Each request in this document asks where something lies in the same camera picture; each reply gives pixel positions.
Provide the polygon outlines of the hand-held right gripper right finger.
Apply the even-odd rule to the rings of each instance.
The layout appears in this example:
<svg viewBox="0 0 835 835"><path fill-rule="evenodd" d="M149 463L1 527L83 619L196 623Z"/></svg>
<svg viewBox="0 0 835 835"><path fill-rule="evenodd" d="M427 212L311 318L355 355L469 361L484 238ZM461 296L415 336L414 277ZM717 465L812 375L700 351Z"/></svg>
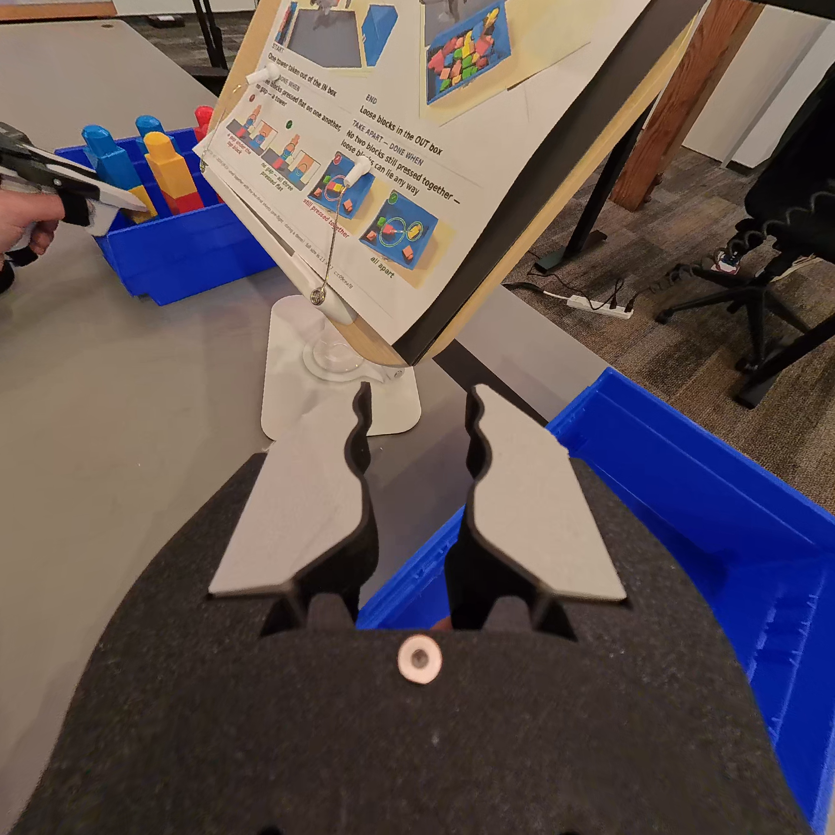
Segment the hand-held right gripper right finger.
<svg viewBox="0 0 835 835"><path fill-rule="evenodd" d="M480 631L498 600L520 600L529 627L571 632L563 604L628 600L599 526L557 438L488 384L467 394L472 478L445 558L449 619Z"/></svg>

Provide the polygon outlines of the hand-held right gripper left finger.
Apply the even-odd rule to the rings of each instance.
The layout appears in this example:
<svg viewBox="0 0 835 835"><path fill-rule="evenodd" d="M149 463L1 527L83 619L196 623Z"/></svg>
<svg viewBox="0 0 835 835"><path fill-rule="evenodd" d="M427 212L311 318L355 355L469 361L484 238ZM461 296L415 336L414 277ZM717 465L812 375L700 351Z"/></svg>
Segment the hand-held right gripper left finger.
<svg viewBox="0 0 835 835"><path fill-rule="evenodd" d="M283 431L208 586L214 599L271 597L280 628L303 626L319 596L338 599L352 627L379 561L366 473L371 384L328 398Z"/></svg>

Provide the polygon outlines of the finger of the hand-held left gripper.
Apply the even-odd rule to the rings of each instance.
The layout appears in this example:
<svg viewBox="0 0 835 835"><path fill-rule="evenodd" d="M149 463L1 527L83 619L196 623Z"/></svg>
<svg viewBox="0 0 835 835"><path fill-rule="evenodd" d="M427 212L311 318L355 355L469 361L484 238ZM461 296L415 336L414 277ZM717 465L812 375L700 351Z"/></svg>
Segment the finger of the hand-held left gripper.
<svg viewBox="0 0 835 835"><path fill-rule="evenodd" d="M118 210L139 213L149 211L148 206L139 196L99 179L93 170L66 170L65 189L86 200L96 201Z"/></svg>

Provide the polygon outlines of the blue and yellow block tower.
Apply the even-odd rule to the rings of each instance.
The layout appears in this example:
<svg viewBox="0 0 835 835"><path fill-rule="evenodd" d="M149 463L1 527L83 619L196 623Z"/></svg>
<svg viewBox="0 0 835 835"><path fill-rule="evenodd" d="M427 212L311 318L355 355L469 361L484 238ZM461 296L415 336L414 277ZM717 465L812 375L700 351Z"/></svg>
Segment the blue and yellow block tower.
<svg viewBox="0 0 835 835"><path fill-rule="evenodd" d="M121 190L128 191L144 204L143 211L127 210L134 223L142 223L157 216L152 199L134 168L127 151L114 140L110 131L98 124L82 129L84 153L99 178Z"/></svg>

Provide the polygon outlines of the blue plastic bin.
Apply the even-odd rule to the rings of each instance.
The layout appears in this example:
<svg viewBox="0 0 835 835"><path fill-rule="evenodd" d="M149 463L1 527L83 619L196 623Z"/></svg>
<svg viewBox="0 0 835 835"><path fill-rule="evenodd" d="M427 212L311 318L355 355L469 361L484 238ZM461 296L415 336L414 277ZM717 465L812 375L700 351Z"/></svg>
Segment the blue plastic bin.
<svg viewBox="0 0 835 835"><path fill-rule="evenodd" d="M230 207L220 202L200 172L193 152L193 128L170 133L189 165L204 207L170 214L149 165L141 159L138 137L117 140L158 211L156 218L134 224L118 214L96 243L125 289L164 306L249 277L276 266Z"/></svg>

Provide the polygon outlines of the blue bin of blocks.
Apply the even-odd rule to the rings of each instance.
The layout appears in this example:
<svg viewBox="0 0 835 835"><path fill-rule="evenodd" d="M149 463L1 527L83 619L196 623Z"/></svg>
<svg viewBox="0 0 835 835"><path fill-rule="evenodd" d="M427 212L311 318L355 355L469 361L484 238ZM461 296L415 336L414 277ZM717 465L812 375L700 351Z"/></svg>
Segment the blue bin of blocks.
<svg viewBox="0 0 835 835"><path fill-rule="evenodd" d="M824 833L833 793L833 517L613 370L543 429L462 385L452 522L361 607L383 698L382 811L440 833ZM564 447L621 602L573 600L490 543L490 418Z"/></svg>

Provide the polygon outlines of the grey desk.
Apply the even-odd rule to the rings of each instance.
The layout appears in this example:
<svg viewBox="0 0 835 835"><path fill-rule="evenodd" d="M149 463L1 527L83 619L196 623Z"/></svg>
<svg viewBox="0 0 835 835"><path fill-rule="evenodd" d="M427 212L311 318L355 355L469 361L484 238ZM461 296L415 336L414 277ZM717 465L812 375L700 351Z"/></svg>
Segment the grey desk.
<svg viewBox="0 0 835 835"><path fill-rule="evenodd" d="M87 124L193 123L210 96L120 21L2 25L2 120L53 150ZM2 833L37 785L115 609L174 534L269 441L261 403L277 268L157 307L62 224L2 295ZM498 288L457 343L546 419L607 368ZM380 559L364 604L465 501L464 390L416 369L423 414L372 442Z"/></svg>

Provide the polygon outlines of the person's left hand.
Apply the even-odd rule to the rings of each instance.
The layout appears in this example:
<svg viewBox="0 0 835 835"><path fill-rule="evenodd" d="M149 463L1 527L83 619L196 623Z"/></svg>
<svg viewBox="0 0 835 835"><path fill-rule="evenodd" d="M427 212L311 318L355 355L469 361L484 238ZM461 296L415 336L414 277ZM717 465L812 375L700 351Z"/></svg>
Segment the person's left hand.
<svg viewBox="0 0 835 835"><path fill-rule="evenodd" d="M1 191L1 252L14 250L29 232L28 245L43 256L53 242L64 206L57 194Z"/></svg>

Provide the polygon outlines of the instruction sheet on stand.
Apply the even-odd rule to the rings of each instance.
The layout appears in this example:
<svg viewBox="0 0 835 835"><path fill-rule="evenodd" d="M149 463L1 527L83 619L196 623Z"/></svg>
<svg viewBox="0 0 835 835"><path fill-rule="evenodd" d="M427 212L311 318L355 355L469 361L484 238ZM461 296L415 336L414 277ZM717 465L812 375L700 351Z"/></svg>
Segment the instruction sheet on stand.
<svg viewBox="0 0 835 835"><path fill-rule="evenodd" d="M208 182L297 289L270 314L261 425L276 440L330 397L371 384L371 433L413 428L421 416L414 367L448 347L632 127L681 60L703 2L649 5L584 91L549 131L510 187L473 249L427 312L394 343L384 341L335 291L310 301L317 277L299 247L283 240L224 180ZM256 37L281 2L259 2L221 96L256 68ZM217 103L214 115L219 115Z"/></svg>

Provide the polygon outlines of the white power strip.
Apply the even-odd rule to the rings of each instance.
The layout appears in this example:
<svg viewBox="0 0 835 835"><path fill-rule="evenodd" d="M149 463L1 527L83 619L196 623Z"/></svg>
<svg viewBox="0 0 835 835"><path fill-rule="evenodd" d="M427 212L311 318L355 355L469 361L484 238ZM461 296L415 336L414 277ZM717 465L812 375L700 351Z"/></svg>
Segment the white power strip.
<svg viewBox="0 0 835 835"><path fill-rule="evenodd" d="M587 297L578 295L569 297L566 306L575 311L624 321L631 319L634 313L632 309L626 309L624 306L613 306L610 301L590 301Z"/></svg>

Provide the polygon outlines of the printed instruction sheet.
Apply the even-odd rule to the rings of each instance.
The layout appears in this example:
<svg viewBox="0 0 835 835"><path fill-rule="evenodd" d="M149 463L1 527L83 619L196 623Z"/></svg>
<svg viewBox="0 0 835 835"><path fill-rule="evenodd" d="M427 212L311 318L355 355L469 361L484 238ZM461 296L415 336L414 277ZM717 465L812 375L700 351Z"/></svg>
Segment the printed instruction sheet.
<svg viewBox="0 0 835 835"><path fill-rule="evenodd" d="M281 2L206 156L384 341L432 306L648 2Z"/></svg>

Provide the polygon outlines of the black office chair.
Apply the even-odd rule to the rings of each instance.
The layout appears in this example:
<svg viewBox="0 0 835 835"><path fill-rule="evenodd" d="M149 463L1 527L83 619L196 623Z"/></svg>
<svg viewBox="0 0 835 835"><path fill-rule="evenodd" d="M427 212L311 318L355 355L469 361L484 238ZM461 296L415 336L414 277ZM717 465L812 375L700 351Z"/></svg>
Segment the black office chair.
<svg viewBox="0 0 835 835"><path fill-rule="evenodd" d="M676 281L699 277L721 287L710 295L662 310L655 321L668 323L679 312L728 305L746 310L752 363L766 357L767 312L801 334L810 328L770 289L774 278L799 256L833 263L834 246L834 75L830 68L790 122L778 148L745 197L746 216L724 250L736 261L736 276L680 264Z"/></svg>

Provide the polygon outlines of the wooden post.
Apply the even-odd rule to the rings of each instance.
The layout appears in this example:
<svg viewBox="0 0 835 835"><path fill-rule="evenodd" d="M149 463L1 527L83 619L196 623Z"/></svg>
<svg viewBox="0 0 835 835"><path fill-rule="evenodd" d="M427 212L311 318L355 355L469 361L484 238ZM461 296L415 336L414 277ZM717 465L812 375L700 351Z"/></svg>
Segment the wooden post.
<svg viewBox="0 0 835 835"><path fill-rule="evenodd" d="M636 212L650 199L763 9L745 1L707 3L612 190L613 203Z"/></svg>

